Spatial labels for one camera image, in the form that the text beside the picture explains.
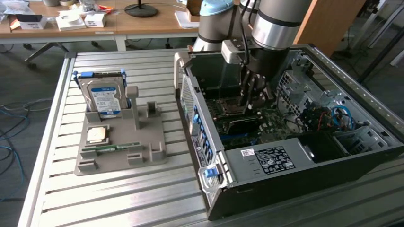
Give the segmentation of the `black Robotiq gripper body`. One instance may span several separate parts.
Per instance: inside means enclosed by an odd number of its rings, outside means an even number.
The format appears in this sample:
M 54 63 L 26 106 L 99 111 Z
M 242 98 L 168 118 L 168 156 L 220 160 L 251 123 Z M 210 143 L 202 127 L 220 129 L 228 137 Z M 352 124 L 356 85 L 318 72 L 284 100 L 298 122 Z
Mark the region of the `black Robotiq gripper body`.
M 252 49 L 250 52 L 250 63 L 247 68 L 251 72 L 274 78 L 286 61 L 290 48 L 283 50 L 270 50 L 266 48 Z

